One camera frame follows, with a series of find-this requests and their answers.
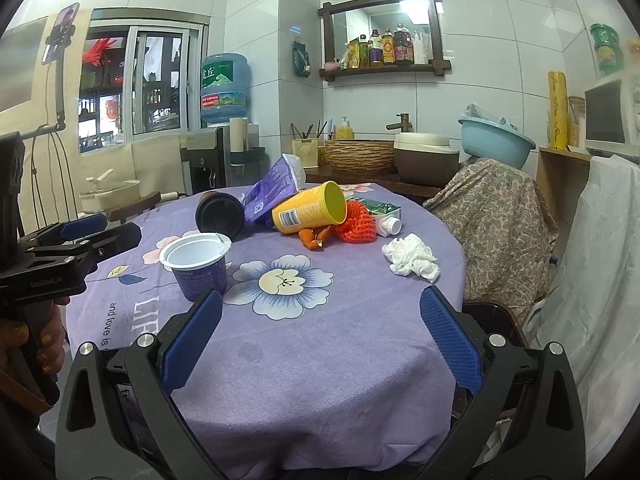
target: white crumpled tissue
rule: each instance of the white crumpled tissue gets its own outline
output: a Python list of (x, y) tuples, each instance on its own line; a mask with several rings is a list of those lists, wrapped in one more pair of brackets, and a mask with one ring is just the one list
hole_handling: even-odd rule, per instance
[(413, 233), (405, 238), (394, 238), (383, 245), (382, 253), (391, 262), (391, 272), (399, 276), (415, 272), (433, 283), (440, 275), (440, 267), (434, 263), (437, 258), (433, 256), (431, 248)]

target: blue water jug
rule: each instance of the blue water jug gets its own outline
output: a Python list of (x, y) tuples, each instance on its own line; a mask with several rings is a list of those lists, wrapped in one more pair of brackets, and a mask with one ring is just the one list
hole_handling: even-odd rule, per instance
[(203, 121), (228, 123), (247, 117), (249, 66), (241, 54), (216, 54), (202, 61), (200, 116)]

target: soap dispenser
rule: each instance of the soap dispenser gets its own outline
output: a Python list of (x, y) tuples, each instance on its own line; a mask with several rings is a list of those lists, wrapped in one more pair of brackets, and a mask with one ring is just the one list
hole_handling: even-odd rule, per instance
[(349, 126), (349, 121), (347, 121), (347, 116), (342, 116), (342, 126), (335, 131), (334, 135), (335, 140), (350, 140), (353, 139), (353, 130)]

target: faucet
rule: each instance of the faucet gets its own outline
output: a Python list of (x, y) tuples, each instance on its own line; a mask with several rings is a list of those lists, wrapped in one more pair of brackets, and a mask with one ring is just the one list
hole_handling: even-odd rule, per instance
[(396, 114), (396, 117), (400, 117), (399, 123), (388, 124), (386, 126), (387, 130), (397, 130), (400, 128), (401, 132), (408, 132), (409, 128), (413, 128), (414, 126), (409, 122), (409, 114)]

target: microwave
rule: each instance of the microwave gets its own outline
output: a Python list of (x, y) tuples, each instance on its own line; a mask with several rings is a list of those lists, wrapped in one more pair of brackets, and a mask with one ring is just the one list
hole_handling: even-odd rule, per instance
[(585, 148), (640, 155), (640, 71), (637, 66), (604, 76), (584, 92)]

